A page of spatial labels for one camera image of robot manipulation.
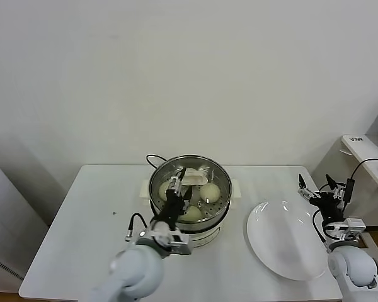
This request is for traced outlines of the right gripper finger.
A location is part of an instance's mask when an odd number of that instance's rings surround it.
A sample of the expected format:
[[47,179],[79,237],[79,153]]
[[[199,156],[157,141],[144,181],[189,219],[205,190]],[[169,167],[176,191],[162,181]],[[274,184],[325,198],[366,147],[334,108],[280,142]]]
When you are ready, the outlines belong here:
[[299,174],[299,182],[298,182],[299,188],[298,188],[298,193],[306,200],[310,201],[312,199],[318,198],[318,194],[312,190],[310,190],[306,183],[305,180],[302,176],[302,174]]
[[346,184],[344,182],[336,182],[328,174],[326,175],[326,180],[329,188],[331,189],[331,193],[333,194],[333,198],[342,200],[344,197]]

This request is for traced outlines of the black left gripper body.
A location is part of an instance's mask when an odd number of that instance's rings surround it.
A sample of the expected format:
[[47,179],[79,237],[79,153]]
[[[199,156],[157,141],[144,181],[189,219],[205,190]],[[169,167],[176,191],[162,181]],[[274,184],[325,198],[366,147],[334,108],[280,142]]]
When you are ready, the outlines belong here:
[[180,215],[184,212],[185,202],[180,193],[166,191],[167,200],[159,213],[159,221],[168,225],[176,225]]

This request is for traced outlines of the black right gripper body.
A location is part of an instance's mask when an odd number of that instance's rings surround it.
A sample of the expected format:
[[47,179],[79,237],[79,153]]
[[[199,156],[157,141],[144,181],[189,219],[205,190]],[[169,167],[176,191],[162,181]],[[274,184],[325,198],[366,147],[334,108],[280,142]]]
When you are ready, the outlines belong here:
[[311,198],[311,204],[317,206],[321,212],[324,222],[343,222],[344,216],[338,208],[339,199],[334,198],[333,193],[321,192],[318,196]]

